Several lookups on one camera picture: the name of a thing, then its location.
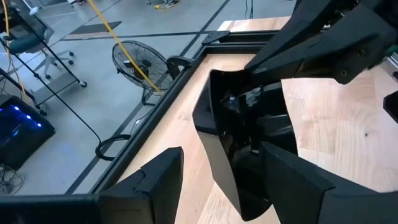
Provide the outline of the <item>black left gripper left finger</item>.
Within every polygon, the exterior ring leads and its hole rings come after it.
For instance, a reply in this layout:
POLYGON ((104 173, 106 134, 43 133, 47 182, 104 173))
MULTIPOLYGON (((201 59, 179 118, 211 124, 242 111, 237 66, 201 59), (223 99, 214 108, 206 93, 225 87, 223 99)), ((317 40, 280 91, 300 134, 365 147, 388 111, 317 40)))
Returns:
POLYGON ((170 147, 100 193, 0 197, 0 224, 174 224, 183 163, 170 147))

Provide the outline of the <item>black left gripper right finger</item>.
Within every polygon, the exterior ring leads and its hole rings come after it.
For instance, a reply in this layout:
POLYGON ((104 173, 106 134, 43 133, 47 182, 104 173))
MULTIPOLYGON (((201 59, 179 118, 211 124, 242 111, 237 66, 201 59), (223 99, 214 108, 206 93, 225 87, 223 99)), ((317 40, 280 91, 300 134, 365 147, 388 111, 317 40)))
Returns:
POLYGON ((260 155, 281 224, 398 224, 398 191, 371 190, 269 142, 260 155))

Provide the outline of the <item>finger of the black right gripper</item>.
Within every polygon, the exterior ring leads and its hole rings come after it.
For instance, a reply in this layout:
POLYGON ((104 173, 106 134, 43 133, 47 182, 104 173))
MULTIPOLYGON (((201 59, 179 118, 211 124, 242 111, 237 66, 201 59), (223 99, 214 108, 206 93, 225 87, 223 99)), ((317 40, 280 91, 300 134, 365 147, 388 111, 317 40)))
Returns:
POLYGON ((338 11, 353 7, 354 0, 297 0, 287 23, 245 68, 254 70, 267 59, 319 33, 325 25, 334 23, 338 11))
POLYGON ((257 83, 288 78, 332 78, 347 84, 354 76, 355 43, 358 41, 354 8, 327 30, 267 59, 253 70, 257 83))

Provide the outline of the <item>black computer blue lights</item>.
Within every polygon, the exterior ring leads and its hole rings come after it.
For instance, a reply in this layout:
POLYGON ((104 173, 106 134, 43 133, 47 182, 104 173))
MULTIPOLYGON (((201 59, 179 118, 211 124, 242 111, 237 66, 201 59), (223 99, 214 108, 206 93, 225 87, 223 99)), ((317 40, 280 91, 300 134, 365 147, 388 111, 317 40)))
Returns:
POLYGON ((0 95, 0 164, 18 170, 55 134, 55 128, 33 107, 13 95, 0 95))

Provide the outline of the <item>black floor fan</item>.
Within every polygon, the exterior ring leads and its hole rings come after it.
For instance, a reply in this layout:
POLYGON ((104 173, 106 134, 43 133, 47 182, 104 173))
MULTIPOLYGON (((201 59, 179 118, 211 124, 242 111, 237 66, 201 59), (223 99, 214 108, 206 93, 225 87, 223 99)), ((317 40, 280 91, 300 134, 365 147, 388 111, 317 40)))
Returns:
POLYGON ((161 96, 173 80, 166 66, 166 58, 151 46, 135 40, 115 44, 112 60, 116 71, 133 84, 142 88, 143 105, 154 106, 148 99, 161 96))

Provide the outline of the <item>grey office chair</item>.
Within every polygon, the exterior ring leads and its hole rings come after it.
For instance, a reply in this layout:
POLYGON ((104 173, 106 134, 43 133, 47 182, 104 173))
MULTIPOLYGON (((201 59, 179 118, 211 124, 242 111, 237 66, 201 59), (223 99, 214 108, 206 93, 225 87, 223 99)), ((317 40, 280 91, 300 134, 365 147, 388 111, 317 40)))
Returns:
MULTIPOLYGON (((54 30, 52 28, 48 28, 47 26, 43 26, 41 28, 38 28, 37 34, 39 37, 46 43, 49 43, 49 40, 51 36, 54 33, 54 30)), ((34 71, 37 71, 41 67, 44 67, 44 75, 46 79, 51 79, 52 77, 47 73, 49 66, 54 65, 55 67, 58 66, 57 64, 57 59, 55 56, 48 54, 45 51, 46 47, 41 41, 31 32, 28 32, 27 34, 16 37, 16 39, 13 39, 11 43, 9 44, 9 50, 11 54, 16 54, 19 55, 21 53, 36 53, 36 52, 41 52, 45 55, 45 59, 34 69, 34 71)), ((70 50, 65 50, 63 52, 59 52, 56 54, 56 56, 59 57, 60 60, 67 61, 70 65, 74 64, 74 61, 70 58, 65 58, 61 57, 64 54, 68 54, 70 57, 74 57, 75 54, 70 51, 70 50)))

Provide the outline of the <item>black frame clamp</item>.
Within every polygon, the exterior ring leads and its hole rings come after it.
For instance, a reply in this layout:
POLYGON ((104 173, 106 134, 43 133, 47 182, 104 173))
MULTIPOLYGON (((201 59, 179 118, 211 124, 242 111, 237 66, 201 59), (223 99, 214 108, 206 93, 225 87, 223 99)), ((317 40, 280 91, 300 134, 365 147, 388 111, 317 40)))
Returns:
POLYGON ((166 66, 172 77, 172 80, 175 80, 177 76, 180 74, 179 67, 191 67, 193 63, 192 59, 183 57, 183 56, 170 56, 166 60, 166 66))

